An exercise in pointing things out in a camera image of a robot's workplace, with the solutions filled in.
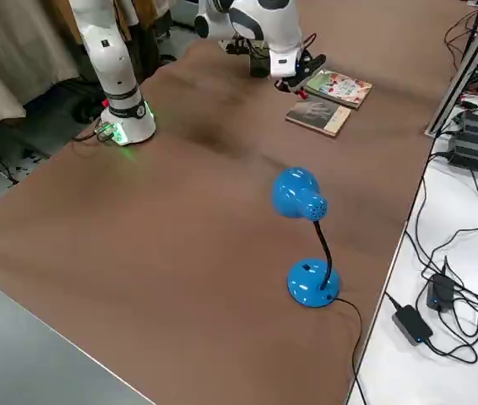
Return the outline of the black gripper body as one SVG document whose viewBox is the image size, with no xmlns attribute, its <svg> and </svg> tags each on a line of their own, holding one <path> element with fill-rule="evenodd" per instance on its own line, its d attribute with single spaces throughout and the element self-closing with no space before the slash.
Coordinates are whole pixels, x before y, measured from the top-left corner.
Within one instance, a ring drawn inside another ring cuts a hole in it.
<svg viewBox="0 0 478 405">
<path fill-rule="evenodd" d="M 250 55 L 252 42 L 242 36 L 235 36 L 225 45 L 225 52 L 230 55 Z"/>
<path fill-rule="evenodd" d="M 310 62 L 312 56 L 309 52 L 303 52 L 296 61 L 296 79 L 304 80 L 312 74 Z"/>
</svg>

